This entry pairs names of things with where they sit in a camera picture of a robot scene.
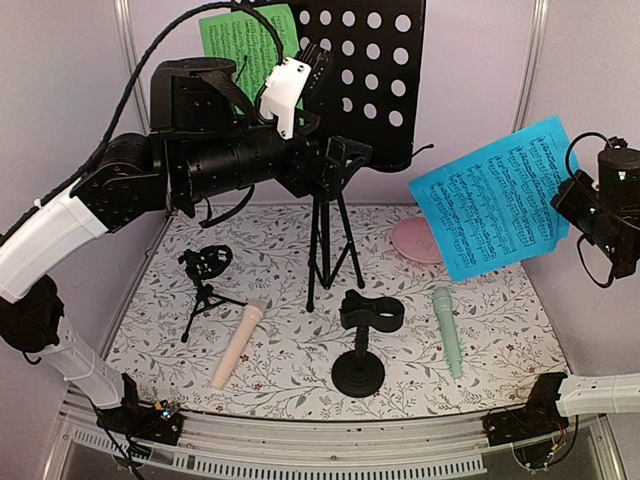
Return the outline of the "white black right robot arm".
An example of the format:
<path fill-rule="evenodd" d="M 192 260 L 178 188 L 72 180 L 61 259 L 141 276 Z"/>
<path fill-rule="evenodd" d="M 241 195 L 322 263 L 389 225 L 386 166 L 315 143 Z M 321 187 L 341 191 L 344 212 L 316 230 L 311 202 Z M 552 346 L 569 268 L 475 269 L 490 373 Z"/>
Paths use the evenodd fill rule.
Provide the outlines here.
<path fill-rule="evenodd" d="M 574 148 L 589 137 L 604 142 L 597 155 L 597 179 L 571 166 Z M 558 187 L 551 206 L 580 232 L 576 241 L 580 260 L 584 259 L 583 242 L 597 247 L 608 259 L 606 279 L 591 279 L 597 287 L 607 289 L 614 281 L 634 275 L 639 262 L 639 151 L 621 137 L 588 131 L 570 142 L 565 167 L 569 178 Z M 555 406 L 562 417 L 637 413 L 639 374 L 571 374 L 560 382 Z"/>

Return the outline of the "black music stand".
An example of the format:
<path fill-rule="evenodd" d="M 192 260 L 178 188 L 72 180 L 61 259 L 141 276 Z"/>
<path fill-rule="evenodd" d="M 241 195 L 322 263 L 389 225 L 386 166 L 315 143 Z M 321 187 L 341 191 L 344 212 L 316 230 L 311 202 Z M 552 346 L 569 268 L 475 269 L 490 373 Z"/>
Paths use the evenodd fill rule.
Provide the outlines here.
<path fill-rule="evenodd" d="M 337 135 L 372 147 L 363 167 L 401 172 L 414 157 L 423 53 L 423 1 L 288 1 L 309 73 L 280 67 L 256 107 L 282 140 Z M 346 259 L 365 285 L 343 187 L 336 200 L 311 195 L 307 309 L 328 289 Z"/>

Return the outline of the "black tripod microphone stand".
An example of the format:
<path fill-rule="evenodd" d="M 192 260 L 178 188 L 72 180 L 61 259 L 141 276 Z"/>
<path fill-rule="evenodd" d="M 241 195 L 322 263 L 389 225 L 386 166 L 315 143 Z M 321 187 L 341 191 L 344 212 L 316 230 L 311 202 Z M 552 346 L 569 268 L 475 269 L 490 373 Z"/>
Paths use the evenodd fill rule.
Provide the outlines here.
<path fill-rule="evenodd" d="M 208 284 L 209 280 L 220 276 L 231 264 L 232 260 L 232 250 L 226 245 L 211 245 L 199 251 L 187 249 L 179 256 L 178 262 L 185 265 L 186 274 L 196 287 L 196 301 L 187 326 L 181 336 L 182 343 L 188 341 L 193 321 L 198 315 L 225 303 L 246 306 L 245 302 L 216 294 L 213 286 Z"/>

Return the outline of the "black round-base microphone stand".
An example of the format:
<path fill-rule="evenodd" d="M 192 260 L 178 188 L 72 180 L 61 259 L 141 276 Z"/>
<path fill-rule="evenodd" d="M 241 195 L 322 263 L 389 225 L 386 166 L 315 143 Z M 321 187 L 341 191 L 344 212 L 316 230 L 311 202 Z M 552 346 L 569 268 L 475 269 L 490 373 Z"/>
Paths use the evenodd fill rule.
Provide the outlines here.
<path fill-rule="evenodd" d="M 344 330 L 355 328 L 354 348 L 340 355 L 331 370 L 335 388 L 351 398 L 366 398 L 384 383 L 385 367 L 380 358 L 368 350 L 369 330 L 393 333 L 404 323 L 405 307 L 392 297 L 368 298 L 348 290 L 339 309 Z"/>

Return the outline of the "blue sheet music page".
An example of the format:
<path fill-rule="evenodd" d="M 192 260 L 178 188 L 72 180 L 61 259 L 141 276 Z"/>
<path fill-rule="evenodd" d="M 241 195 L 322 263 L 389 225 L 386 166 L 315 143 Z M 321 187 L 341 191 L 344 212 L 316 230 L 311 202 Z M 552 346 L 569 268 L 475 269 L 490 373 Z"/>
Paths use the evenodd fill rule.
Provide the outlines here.
<path fill-rule="evenodd" d="M 554 116 L 409 183 L 452 281 L 546 255 L 568 236 L 551 200 L 578 167 L 569 144 Z"/>

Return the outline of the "mint green toy microphone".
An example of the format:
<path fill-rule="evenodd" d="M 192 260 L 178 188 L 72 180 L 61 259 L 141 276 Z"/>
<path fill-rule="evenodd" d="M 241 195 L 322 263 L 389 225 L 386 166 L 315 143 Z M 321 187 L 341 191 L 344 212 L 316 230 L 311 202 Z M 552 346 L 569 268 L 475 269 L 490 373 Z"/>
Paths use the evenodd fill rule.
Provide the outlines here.
<path fill-rule="evenodd" d="M 432 294 L 432 303 L 441 333 L 446 362 L 452 378 L 459 380 L 463 376 L 462 352 L 453 315 L 453 301 L 449 290 L 445 287 L 436 288 Z"/>

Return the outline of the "green sheet music page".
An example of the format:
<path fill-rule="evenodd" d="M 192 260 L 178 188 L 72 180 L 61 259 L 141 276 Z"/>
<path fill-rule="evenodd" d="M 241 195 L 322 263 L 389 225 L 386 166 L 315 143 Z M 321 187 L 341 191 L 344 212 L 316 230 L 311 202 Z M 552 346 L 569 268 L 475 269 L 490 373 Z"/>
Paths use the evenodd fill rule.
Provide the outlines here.
<path fill-rule="evenodd" d="M 275 28 L 285 57 L 300 50 L 293 13 L 286 4 L 258 7 L 257 11 Z M 202 18 L 200 34 L 207 57 L 236 62 L 236 84 L 255 102 L 268 75 L 277 64 L 277 52 L 270 34 L 254 18 L 234 12 Z"/>

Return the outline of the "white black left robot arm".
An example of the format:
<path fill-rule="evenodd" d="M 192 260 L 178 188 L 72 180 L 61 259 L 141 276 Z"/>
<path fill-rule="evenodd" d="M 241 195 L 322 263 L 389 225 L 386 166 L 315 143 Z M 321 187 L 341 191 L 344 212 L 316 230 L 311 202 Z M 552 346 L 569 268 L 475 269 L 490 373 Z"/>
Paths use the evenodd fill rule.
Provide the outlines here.
<path fill-rule="evenodd" d="M 316 204 L 340 200 L 373 150 L 323 134 L 305 108 L 332 65 L 331 53 L 316 45 L 292 57 L 277 46 L 273 70 L 250 98 L 230 59 L 161 63 L 151 79 L 149 133 L 108 128 L 89 159 L 2 236 L 2 338 L 39 355 L 126 433 L 141 433 L 149 415 L 135 383 L 76 334 L 51 269 L 148 212 L 176 208 L 193 216 L 202 200 L 252 194 L 266 180 Z"/>

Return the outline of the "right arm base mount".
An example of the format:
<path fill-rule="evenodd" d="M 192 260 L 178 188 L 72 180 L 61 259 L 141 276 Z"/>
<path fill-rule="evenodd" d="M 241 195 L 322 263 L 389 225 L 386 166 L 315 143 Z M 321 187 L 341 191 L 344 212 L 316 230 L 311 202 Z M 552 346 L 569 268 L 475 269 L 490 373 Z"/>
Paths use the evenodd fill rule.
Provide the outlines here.
<path fill-rule="evenodd" d="M 517 408 L 490 410 L 482 418 L 483 431 L 490 446 L 513 444 L 554 433 L 558 440 L 551 440 L 544 454 L 531 459 L 526 453 L 515 454 L 517 462 L 528 470 L 547 469 L 561 461 L 565 454 L 556 458 L 568 429 L 569 419 L 559 413 L 556 402 L 560 399 L 560 386 L 568 378 L 564 372 L 545 373 L 535 381 L 527 401 Z"/>

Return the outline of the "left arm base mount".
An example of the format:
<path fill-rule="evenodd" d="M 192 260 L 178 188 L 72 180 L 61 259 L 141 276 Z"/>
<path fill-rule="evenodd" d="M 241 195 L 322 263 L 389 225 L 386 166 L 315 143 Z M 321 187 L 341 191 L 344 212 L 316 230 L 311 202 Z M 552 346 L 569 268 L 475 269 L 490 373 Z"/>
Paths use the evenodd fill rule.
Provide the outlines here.
<path fill-rule="evenodd" d="M 120 433 L 127 439 L 142 439 L 176 446 L 182 433 L 184 416 L 178 403 L 161 400 L 141 402 L 137 385 L 122 375 L 124 397 L 116 408 L 100 409 L 96 424 L 106 431 Z"/>

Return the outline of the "beige toy microphone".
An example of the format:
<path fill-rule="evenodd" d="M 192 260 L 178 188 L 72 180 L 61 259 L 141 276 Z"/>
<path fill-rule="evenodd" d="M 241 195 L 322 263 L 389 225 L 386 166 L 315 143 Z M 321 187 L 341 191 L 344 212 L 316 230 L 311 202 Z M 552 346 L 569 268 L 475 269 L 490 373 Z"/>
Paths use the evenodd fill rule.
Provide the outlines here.
<path fill-rule="evenodd" d="M 222 390 L 225 387 L 256 325 L 264 317 L 267 305 L 266 298 L 250 299 L 247 302 L 240 323 L 214 373 L 212 380 L 214 389 Z"/>

